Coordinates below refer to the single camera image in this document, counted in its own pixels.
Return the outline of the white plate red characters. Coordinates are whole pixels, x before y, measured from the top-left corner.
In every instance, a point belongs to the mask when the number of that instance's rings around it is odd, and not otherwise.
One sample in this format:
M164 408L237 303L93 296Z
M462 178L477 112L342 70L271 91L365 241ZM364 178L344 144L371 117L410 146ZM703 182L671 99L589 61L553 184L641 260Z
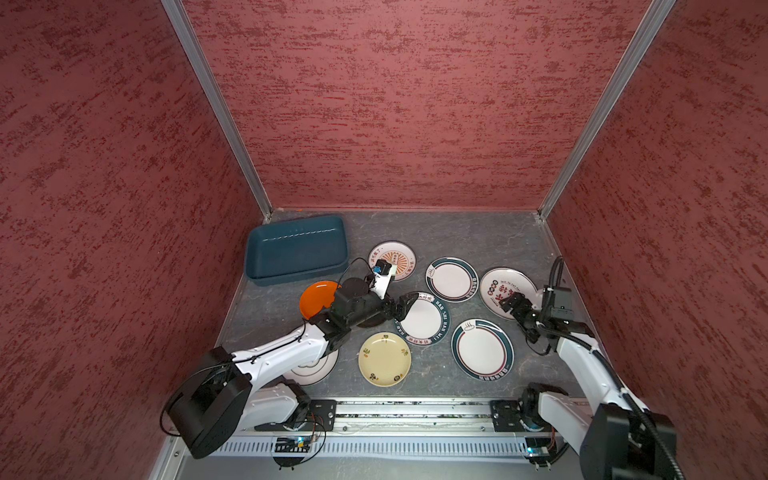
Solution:
M479 294L483 303L501 318L513 320L511 314L502 310L500 301L514 293L523 294L532 303L534 310L541 309L542 291L521 271L508 267L493 268L487 271L480 281Z

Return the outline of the large green red rimmed plate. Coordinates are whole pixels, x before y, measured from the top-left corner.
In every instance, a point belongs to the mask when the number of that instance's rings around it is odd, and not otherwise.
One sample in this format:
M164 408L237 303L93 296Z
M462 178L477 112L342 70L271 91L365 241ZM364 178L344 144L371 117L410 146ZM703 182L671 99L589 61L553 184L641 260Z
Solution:
M514 348L495 323L469 319L460 323L450 340L454 361L473 379L492 382L506 376L514 364Z

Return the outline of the small green rimmed plate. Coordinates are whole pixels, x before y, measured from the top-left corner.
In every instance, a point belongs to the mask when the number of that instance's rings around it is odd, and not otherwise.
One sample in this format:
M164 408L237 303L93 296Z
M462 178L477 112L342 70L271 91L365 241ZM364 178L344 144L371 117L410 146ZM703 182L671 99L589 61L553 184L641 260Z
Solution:
M467 261L456 257L433 260L427 267L425 280L435 296L450 303L468 301L479 288L476 270Z

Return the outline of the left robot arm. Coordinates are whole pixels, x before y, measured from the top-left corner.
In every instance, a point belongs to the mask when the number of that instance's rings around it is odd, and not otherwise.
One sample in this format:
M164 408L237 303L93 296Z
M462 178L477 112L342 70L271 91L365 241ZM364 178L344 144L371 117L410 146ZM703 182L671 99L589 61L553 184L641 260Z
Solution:
M235 353L222 347L206 352L170 395L160 417L171 421L195 459L209 456L241 430L302 424L310 399L298 385L284 381L284 375L337 351L356 327L405 319L419 295L393 298L388 284L378 274L349 278L329 307L291 333Z

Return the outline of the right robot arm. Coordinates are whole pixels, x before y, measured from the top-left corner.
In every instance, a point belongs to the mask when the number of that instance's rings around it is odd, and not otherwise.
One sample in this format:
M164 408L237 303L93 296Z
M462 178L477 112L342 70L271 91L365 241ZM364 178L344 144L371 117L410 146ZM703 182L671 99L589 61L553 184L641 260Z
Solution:
M541 307L521 293L500 302L528 340L545 340L565 362L584 396L531 383L516 401L516 418L530 431L555 432L579 457L585 479L682 479L671 420L652 412L620 378L589 327L574 320L571 293L548 287Z

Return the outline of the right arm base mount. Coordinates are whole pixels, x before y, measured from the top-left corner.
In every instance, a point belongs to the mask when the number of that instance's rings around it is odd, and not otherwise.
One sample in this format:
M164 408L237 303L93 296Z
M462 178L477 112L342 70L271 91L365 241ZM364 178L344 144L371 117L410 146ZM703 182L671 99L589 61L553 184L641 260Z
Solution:
M517 400L491 400L490 418L496 433L540 433L551 429L546 422L539 422L523 415Z

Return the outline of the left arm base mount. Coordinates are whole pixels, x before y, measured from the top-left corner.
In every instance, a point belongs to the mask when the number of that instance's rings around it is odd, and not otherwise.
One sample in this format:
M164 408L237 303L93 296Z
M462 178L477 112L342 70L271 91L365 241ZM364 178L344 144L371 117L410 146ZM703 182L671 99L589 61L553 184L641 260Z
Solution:
M267 423L253 427L252 431L266 432L310 432L334 429L338 402L331 399L315 399L306 405L300 404L292 417L284 423Z

